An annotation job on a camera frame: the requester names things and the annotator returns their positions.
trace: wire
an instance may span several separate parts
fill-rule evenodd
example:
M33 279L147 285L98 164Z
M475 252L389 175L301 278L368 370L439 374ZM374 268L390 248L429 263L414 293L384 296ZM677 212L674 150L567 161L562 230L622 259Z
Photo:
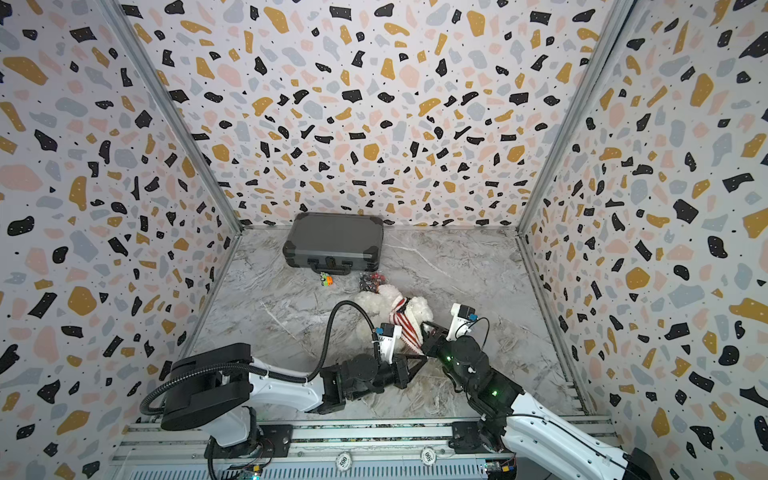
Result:
M193 379L197 376L208 375L210 373L216 373L219 371L221 372L239 371L239 372L254 373L258 376L268 376L271 379L282 380L284 382L290 382L290 383L311 382L320 372L324 362L326 361L326 355L328 354L328 345L331 340L331 327L333 326L333 319L336 317L336 312L339 311L339 308L345 305L349 305L356 308L362 314L363 318L366 319L366 322L368 323L368 327L371 329L371 337L373 340L373 357L376 359L376 362L380 364L381 351L379 348L379 341L378 341L379 338L378 338L378 335L376 335L376 328L373 326L373 322L371 322L371 319L368 316L368 313L366 313L366 311L363 310L362 307L357 303L354 303L351 300L342 300L341 302L338 302L333 307L333 310L331 310L331 314L328 317L328 324L326 326L326 336L325 336L325 339L323 340L322 355L320 355L320 359L318 360L317 366L315 367L315 369L307 377L291 376L291 375L286 375L285 373L271 372L265 369L261 369L257 366L253 366L245 363L232 363L232 362L214 363L213 365L203 366L203 367L191 370L189 372L183 373L174 379L168 380L163 385L158 386L155 390L152 390L151 392L149 392L149 394L147 394L147 396L144 397L144 399L141 401L141 404L139 405L139 411L141 412L142 415L162 415L164 412L163 407L151 406L151 403L157 397L167 392L168 390L174 388L175 386L180 385L183 382L186 382L187 380Z

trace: gray marble surface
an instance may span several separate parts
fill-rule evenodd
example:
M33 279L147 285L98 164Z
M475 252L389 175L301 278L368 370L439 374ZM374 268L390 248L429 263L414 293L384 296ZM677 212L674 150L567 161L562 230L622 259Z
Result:
M286 265L281 249L288 229L246 230L191 353L248 342L252 354L275 366L311 371L323 346L328 315L352 299L359 274L335 276L323 286L308 269ZM511 230L385 230L380 271L407 296L424 296L435 322L449 326L454 302L487 316L484 351L509 376L560 415L578 414ZM485 322L472 333L482 343ZM333 324L326 365L370 352L362 317L342 308ZM396 419L474 416L453 392L436 360L406 390L348 402L324 419ZM312 419L284 406L258 409L260 419Z

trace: stuffed toy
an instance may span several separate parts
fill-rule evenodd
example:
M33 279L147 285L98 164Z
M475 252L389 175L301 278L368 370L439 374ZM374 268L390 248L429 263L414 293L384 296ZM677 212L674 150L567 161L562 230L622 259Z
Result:
M379 292L360 292L353 299L371 317L374 325L393 323L402 327L400 339L418 355L422 353L422 322L432 321L432 311L423 296L408 298L393 285L380 285Z

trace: red and white striped scarf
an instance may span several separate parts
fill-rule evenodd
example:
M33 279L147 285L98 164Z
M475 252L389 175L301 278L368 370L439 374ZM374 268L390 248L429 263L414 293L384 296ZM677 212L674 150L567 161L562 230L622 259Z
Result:
M400 337L406 345L413 350L417 355L423 355L422 353L422 341L420 326L417 322L412 321L406 315L406 306L410 298L403 296L395 299L392 312L389 313L389 322L402 327L402 336Z

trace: patterned wall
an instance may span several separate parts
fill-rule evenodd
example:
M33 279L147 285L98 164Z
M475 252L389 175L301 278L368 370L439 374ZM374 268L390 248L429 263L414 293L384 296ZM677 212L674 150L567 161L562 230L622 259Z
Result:
M591 401L665 478L768 478L766 25L639 2L525 232Z
M516 225L608 0L124 11L245 224Z
M92 3L0 18L0 478L97 478L233 234Z

